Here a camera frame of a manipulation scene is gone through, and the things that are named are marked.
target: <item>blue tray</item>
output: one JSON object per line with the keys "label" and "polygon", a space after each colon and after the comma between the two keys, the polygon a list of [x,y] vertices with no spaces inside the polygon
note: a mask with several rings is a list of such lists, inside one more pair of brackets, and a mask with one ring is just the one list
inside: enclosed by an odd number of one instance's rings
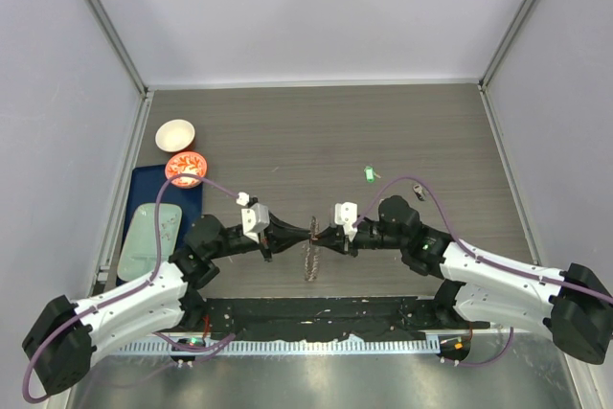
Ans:
{"label": "blue tray", "polygon": [[[160,187],[166,182],[165,167],[166,165],[155,165],[153,167],[135,168],[132,171],[130,190],[125,205],[122,246],[136,209],[143,203],[155,203]],[[192,223],[202,215],[202,184],[192,189],[179,189],[169,185],[162,197],[162,203],[178,205],[183,212],[176,243],[178,247],[183,246],[183,237],[185,237]]]}

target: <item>white bowl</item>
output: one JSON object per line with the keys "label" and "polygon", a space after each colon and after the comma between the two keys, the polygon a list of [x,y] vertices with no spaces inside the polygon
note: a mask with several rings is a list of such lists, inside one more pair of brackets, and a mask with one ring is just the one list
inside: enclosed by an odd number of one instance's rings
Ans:
{"label": "white bowl", "polygon": [[178,152],[189,146],[195,137],[195,128],[187,120],[170,120],[155,133],[155,145],[164,152]]}

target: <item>metal frame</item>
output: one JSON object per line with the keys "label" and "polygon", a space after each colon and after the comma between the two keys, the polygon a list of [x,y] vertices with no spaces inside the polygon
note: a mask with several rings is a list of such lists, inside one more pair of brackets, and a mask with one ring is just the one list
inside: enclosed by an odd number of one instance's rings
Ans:
{"label": "metal frame", "polygon": [[[85,0],[92,14],[102,28],[104,35],[107,37],[110,46],[117,54],[120,62],[124,66],[128,75],[132,79],[134,86],[141,95],[142,102],[138,108],[137,116],[132,128],[132,136],[129,141],[125,160],[122,166],[120,177],[114,189],[114,200],[110,210],[109,225],[103,237],[102,248],[99,257],[99,266],[108,264],[112,258],[117,238],[122,222],[122,216],[125,209],[125,197],[129,187],[130,172],[135,166],[138,150],[141,145],[145,125],[147,122],[148,111],[153,97],[152,92],[148,92],[148,88],[143,82],[134,62],[132,61],[124,43],[121,41],[117,30],[106,13],[101,0]],[[529,244],[531,254],[535,262],[540,261],[538,245],[534,234],[530,227],[530,219],[526,208],[521,199],[521,192],[516,184],[512,174],[512,167],[509,157],[506,153],[503,137],[497,121],[495,110],[492,106],[490,96],[488,94],[488,86],[492,82],[496,72],[502,64],[504,58],[508,54],[518,33],[526,23],[531,12],[534,10],[538,0],[523,0],[512,22],[507,28],[503,39],[501,40],[496,52],[494,53],[488,68],[483,77],[478,81],[481,97],[484,103],[484,108],[488,115],[488,120],[492,129],[492,134],[498,147],[500,157],[502,159],[503,168],[509,180],[511,194],[515,202],[515,206],[519,213],[521,224],[524,228],[526,240]],[[372,84],[409,84],[409,83],[477,83],[473,79],[465,80],[383,80],[383,81],[313,81],[313,82],[270,82],[270,83],[245,83],[245,84],[220,84],[220,85],[202,85],[202,88],[231,88],[231,87],[268,87],[268,86],[330,86],[330,85],[372,85]],[[172,85],[161,85],[159,89],[175,89]],[[578,362],[575,359],[567,357],[567,363],[573,381],[577,387],[580,402],[583,407],[604,407],[602,394],[599,392],[598,384],[593,376],[592,370],[584,363]],[[60,408],[66,407],[70,392],[64,392],[50,398],[47,401],[46,407]]]}
{"label": "metal frame", "polygon": [[498,48],[496,49],[496,52],[489,62],[488,68],[480,81],[482,88],[488,88],[488,85],[491,83],[496,71],[500,67],[500,64],[509,52],[512,43],[517,37],[517,33],[519,33],[522,26],[526,23],[526,20],[533,11],[537,1],[538,0],[522,0],[519,10],[517,10],[515,17],[507,28],[500,45],[498,45]]}
{"label": "metal frame", "polygon": [[[519,32],[526,24],[537,2],[538,0],[522,1],[521,6],[519,7],[517,13],[515,14],[515,17],[507,28],[507,31],[505,32],[505,35],[503,36],[503,39],[498,46],[498,49],[494,53],[494,56],[492,57],[488,68],[479,83],[479,90],[481,92],[481,98],[483,100],[486,114],[488,115],[491,131],[494,136],[494,140],[496,142],[496,146],[498,147],[498,152],[503,163],[505,174],[507,176],[507,179],[509,180],[511,194],[515,202],[517,212],[519,213],[519,220],[521,221],[522,227],[524,228],[524,232],[526,234],[526,241],[528,242],[530,252],[535,262],[543,262],[543,253],[542,251],[539,251],[539,244],[537,243],[537,239],[530,226],[531,219],[529,217],[529,213],[527,212],[526,207],[523,204],[522,193],[517,186],[515,178],[513,177],[513,168],[511,166],[509,156],[507,155],[507,152],[505,150],[502,130],[498,123],[496,112],[491,101],[491,96],[488,91],[489,85],[494,79],[509,50],[511,49],[512,44],[517,38]],[[568,355],[565,355],[565,359],[566,364],[568,366],[568,370],[575,384],[575,388],[577,390],[581,406],[585,408],[594,409],[607,407],[607,401],[604,400],[603,391],[601,391],[601,389],[599,388],[599,382],[594,375],[593,368],[585,363],[577,361],[576,359]]]}
{"label": "metal frame", "polygon": [[[189,338],[193,334],[174,334],[175,337]],[[112,356],[190,356],[190,352],[177,352],[160,337],[148,335],[121,347]],[[275,340],[270,342],[240,341],[230,342],[221,351],[221,356],[305,356],[305,355],[338,355],[338,354],[437,354],[441,352],[439,336],[427,334],[421,340],[396,340],[389,342],[366,342],[350,334],[347,340],[338,342],[285,342]]]}
{"label": "metal frame", "polygon": [[94,283],[98,280],[100,267],[109,266],[113,259],[113,251],[117,245],[117,238],[119,237],[124,218],[130,175],[136,166],[136,159],[138,158],[138,152],[143,141],[143,134],[145,133],[145,126],[147,125],[147,118],[152,100],[153,92],[148,92],[147,96],[141,100],[134,119],[134,124],[131,128],[132,134],[127,145],[127,150],[125,151],[124,163],[122,164],[122,169],[112,194],[113,203],[110,209],[108,225],[106,226],[102,239]]}
{"label": "metal frame", "polygon": [[96,21],[98,21],[98,24],[100,24],[102,32],[108,39],[108,43],[110,44],[111,48],[115,51],[125,70],[130,75],[134,86],[136,86],[136,89],[141,97],[144,98],[147,95],[147,86],[143,82],[143,79],[141,79],[132,58],[125,49],[124,43],[117,34],[117,30],[108,17],[101,0],[85,0],[85,2],[96,18]]}
{"label": "metal frame", "polygon": [[395,79],[395,80],[299,80],[299,81],[247,81],[227,83],[202,83],[197,85],[160,84],[150,90],[219,90],[236,88],[304,88],[311,86],[385,86],[385,85],[440,85],[454,83],[478,84],[479,79]]}

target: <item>wire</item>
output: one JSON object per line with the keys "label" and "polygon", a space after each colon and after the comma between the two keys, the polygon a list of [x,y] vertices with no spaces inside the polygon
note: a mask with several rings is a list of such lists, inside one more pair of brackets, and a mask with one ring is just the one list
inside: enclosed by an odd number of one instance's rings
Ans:
{"label": "wire", "polygon": [[450,337],[448,339],[444,339],[440,343],[441,345],[443,345],[443,344],[446,344],[447,342],[451,342],[452,340],[457,340],[460,343],[470,342],[472,340],[472,336],[473,336],[472,323],[468,323],[468,337],[465,340],[463,340],[462,336],[459,335],[457,337]]}
{"label": "wire", "polygon": [[493,364],[496,361],[500,360],[511,349],[514,336],[515,331],[513,330],[513,328],[510,328],[509,339],[507,340],[507,344],[505,344],[505,347],[496,356],[487,359],[486,361],[482,361],[481,363],[465,363],[464,361],[457,361],[449,358],[443,358],[443,362],[447,364],[452,364],[453,366],[458,366],[460,368],[481,368],[483,366],[487,366],[488,364]]}
{"label": "wire", "polygon": [[555,284],[555,285],[560,286],[560,287],[566,287],[567,289],[572,289],[572,290],[575,290],[575,291],[580,292],[582,294],[587,294],[588,296],[595,297],[595,298],[597,298],[597,299],[599,299],[601,301],[604,301],[604,302],[607,302],[608,304],[613,305],[613,297],[608,296],[606,294],[602,294],[601,292],[595,291],[594,289],[589,289],[587,287],[583,287],[583,286],[580,286],[578,284],[573,284],[573,283],[564,282],[564,281],[561,281],[561,280],[556,280],[555,278],[551,278],[551,277],[540,276],[540,275],[536,275],[534,273],[524,272],[523,270],[519,270],[517,268],[509,267],[507,265],[504,265],[503,263],[496,262],[496,261],[491,261],[491,260],[489,260],[487,258],[484,258],[483,256],[477,255],[473,250],[468,248],[468,246],[466,246],[465,243],[460,239],[458,233],[455,231],[453,225],[451,224],[451,221],[449,220],[449,217],[448,217],[447,213],[445,212],[441,201],[437,198],[437,196],[434,193],[434,191],[421,178],[419,178],[417,176],[406,174],[406,175],[397,177],[396,179],[388,182],[376,194],[375,198],[373,199],[371,204],[368,206],[366,211],[364,213],[362,213],[358,217],[357,221],[354,222],[352,226],[354,228],[357,227],[366,218],[366,215],[378,203],[379,198],[383,195],[383,193],[386,190],[388,190],[390,187],[392,187],[396,183],[398,183],[400,181],[404,181],[404,180],[410,180],[410,181],[418,182],[428,191],[430,196],[432,196],[432,199],[434,200],[434,203],[437,206],[437,208],[439,210],[439,213],[441,214],[441,218],[443,219],[444,226],[447,228],[447,232],[449,232],[449,235],[453,238],[453,240],[456,242],[456,244],[460,248],[462,248],[474,260],[480,261],[480,262],[484,263],[485,265],[489,265],[490,267],[497,268],[498,270],[502,270],[503,272],[511,273],[512,275],[517,275],[517,276],[526,278],[528,280],[537,281],[537,282],[540,282],[540,283]]}
{"label": "wire", "polygon": [[209,333],[209,315],[203,318],[204,320],[204,331],[202,332],[202,340],[207,338],[207,334]]}
{"label": "wire", "polygon": [[[217,356],[218,354],[220,354],[221,351],[223,351],[223,349],[225,349],[228,345],[230,345],[230,342],[232,342],[235,338],[236,337],[235,337],[234,334],[228,335],[227,337],[225,337],[224,339],[222,339],[222,340],[220,340],[219,342],[216,343],[216,350],[214,350],[212,353],[209,353],[209,354],[207,354],[205,356],[202,356],[200,358],[195,359],[193,362],[194,363],[195,362],[202,363],[202,362],[205,362],[205,361],[209,361],[210,359],[212,359],[215,356]],[[171,361],[170,363],[167,363],[164,366],[160,366],[158,369],[156,369],[152,373],[149,373],[145,377],[143,377],[143,378],[141,378],[141,379],[139,379],[139,380],[137,380],[135,382],[132,382],[132,383],[127,383],[127,384],[112,383],[112,382],[105,382],[103,380],[98,380],[98,382],[101,385],[104,385],[106,387],[118,388],[120,390],[128,390],[130,388],[134,388],[134,387],[137,387],[139,385],[142,385],[143,383],[145,383],[149,379],[155,377],[158,374],[161,374],[166,369],[177,367],[177,366],[178,366],[178,364],[176,362]],[[87,387],[85,388],[85,391],[83,392],[83,396],[80,398],[79,409],[82,409],[82,408],[85,407],[84,404],[87,402],[87,399],[89,397],[89,394],[91,393],[92,387],[94,386],[94,383],[97,381],[97,379],[96,379],[97,375],[95,374],[96,371],[97,371],[97,369],[95,369],[92,372],[91,377],[89,379],[89,382],[87,384]]]}
{"label": "wire", "polygon": [[171,344],[173,347],[175,347],[177,350],[181,351],[181,352],[208,352],[210,350],[214,350],[216,349],[219,344],[226,340],[228,336],[226,336],[225,338],[223,338],[221,341],[213,344],[213,345],[209,345],[208,347],[196,347],[193,345],[185,345],[185,344],[180,344],[179,342],[175,342],[174,340],[170,339],[169,337],[167,337],[166,335],[160,333],[160,332],[154,332],[153,335],[159,337],[160,339],[164,340],[165,342]]}
{"label": "wire", "polygon": [[[223,351],[223,349],[225,349],[228,345],[230,345],[230,343],[235,338],[236,338],[236,336],[234,334],[227,335],[225,338],[223,338],[222,340],[220,340],[214,346],[211,347],[211,349],[214,349],[213,352],[211,352],[209,354],[205,354],[203,356],[199,356],[198,358],[193,360],[193,363],[203,363],[205,361],[209,361],[211,358],[213,358],[213,357],[217,356],[218,354],[220,354]],[[190,351],[195,350],[195,349],[196,349],[196,347],[189,347],[188,351],[190,352]],[[137,380],[136,382],[127,383],[127,384],[104,382],[103,385],[105,385],[107,387],[111,387],[111,388],[120,388],[120,389],[134,388],[134,387],[137,387],[137,386],[145,383],[150,378],[152,378],[152,377],[162,373],[166,369],[174,367],[176,365],[177,365],[177,363],[172,361],[171,363],[168,363],[168,364],[165,364],[164,366],[161,366],[159,369],[156,369],[152,373],[146,375],[145,377],[141,378],[140,380]]]}
{"label": "wire", "polygon": [[51,344],[60,334],[62,334],[63,332],[71,328],[73,325],[75,325],[77,321],[81,320],[87,315],[94,313],[95,311],[98,311],[100,308],[104,308],[104,307],[113,305],[116,302],[119,302],[127,297],[130,297],[136,294],[137,292],[142,291],[147,286],[149,286],[149,284],[152,283],[157,277],[158,273],[160,272],[160,267],[162,266],[162,237],[160,235],[160,204],[162,203],[162,195],[164,194],[164,192],[166,191],[170,183],[174,179],[178,179],[179,177],[190,177],[192,179],[197,179],[200,182],[204,182],[205,184],[209,184],[210,186],[213,186],[216,189],[221,190],[222,192],[232,196],[233,198],[238,198],[238,193],[234,193],[218,185],[216,182],[210,179],[207,179],[205,177],[200,177],[198,175],[189,174],[186,172],[182,172],[180,174],[176,174],[175,176],[169,177],[167,181],[160,188],[160,191],[158,192],[157,197],[155,199],[154,223],[155,223],[156,261],[155,261],[155,267],[153,268],[153,271],[151,272],[151,276],[142,284],[139,284],[138,286],[132,289],[129,289],[125,293],[120,294],[117,297],[108,299],[106,301],[102,301],[99,304],[95,306],[91,306],[90,308],[87,308],[81,313],[78,313],[77,315],[73,316],[70,320],[66,321],[61,326],[59,326],[56,330],[51,332],[49,336],[45,340],[43,340],[42,344],[40,344],[40,346],[36,349],[36,351],[32,355],[32,358],[30,359],[30,362],[28,363],[28,366],[26,367],[26,372],[24,373],[23,381],[21,382],[21,394],[23,398],[30,404],[38,404],[40,402],[47,400],[50,397],[50,395],[45,395],[42,397],[33,397],[30,394],[30,379],[32,378],[32,373],[34,372],[34,366],[36,365],[36,362],[38,361],[40,356],[45,352],[45,350],[47,350],[47,347],[49,347],[49,344]]}

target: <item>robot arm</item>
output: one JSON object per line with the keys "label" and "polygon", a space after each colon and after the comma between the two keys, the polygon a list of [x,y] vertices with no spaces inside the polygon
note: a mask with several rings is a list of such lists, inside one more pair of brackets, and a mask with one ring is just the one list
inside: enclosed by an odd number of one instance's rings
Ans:
{"label": "robot arm", "polygon": [[[193,330],[205,315],[198,294],[219,269],[214,259],[260,250],[266,261],[310,237],[308,229],[287,224],[268,208],[241,194],[242,223],[226,228],[211,215],[202,216],[185,237],[186,245],[163,262],[156,278],[150,274],[88,299],[69,301],[60,296],[39,315],[23,341],[26,355],[34,353],[52,332],[89,308],[93,314],[80,318],[44,350],[34,365],[47,395],[56,395],[80,381],[105,356],[120,347],[163,329]],[[110,299],[119,299],[104,306]]]}
{"label": "robot arm", "polygon": [[435,297],[439,315],[528,330],[577,359],[604,361],[613,333],[613,307],[551,283],[578,284],[609,296],[590,269],[573,263],[560,271],[459,244],[449,234],[422,224],[419,213],[398,195],[381,201],[379,221],[366,218],[357,227],[352,225],[358,220],[356,205],[337,204],[334,210],[334,224],[313,243],[352,256],[360,249],[398,249],[411,270],[444,280]]}
{"label": "robot arm", "polygon": [[[381,201],[379,220],[361,219],[357,226],[357,206],[337,204],[333,224],[315,237],[308,229],[279,220],[255,198],[242,194],[238,203],[247,206],[241,210],[240,225],[226,228],[216,217],[202,216],[186,235],[186,245],[161,265],[155,279],[147,274],[99,296],[75,302],[61,296],[45,307],[23,342],[30,358],[61,325],[94,310],[49,342],[36,361],[34,369],[48,395],[71,387],[105,356],[139,337],[161,329],[195,329],[206,314],[206,303],[197,289],[219,273],[215,259],[259,250],[271,261],[273,254],[308,239],[352,256],[364,249],[399,250],[402,262],[411,270],[443,280],[434,299],[442,325],[486,322],[513,326],[553,340],[577,359],[594,364],[604,361],[613,333],[611,305],[541,282],[578,284],[608,296],[586,267],[572,264],[562,272],[507,260],[454,241],[449,234],[421,223],[419,213],[397,195]],[[508,270],[492,266],[496,263]],[[530,273],[533,279],[521,273]],[[145,282],[144,288],[128,295]],[[117,301],[106,305],[109,299]]]}

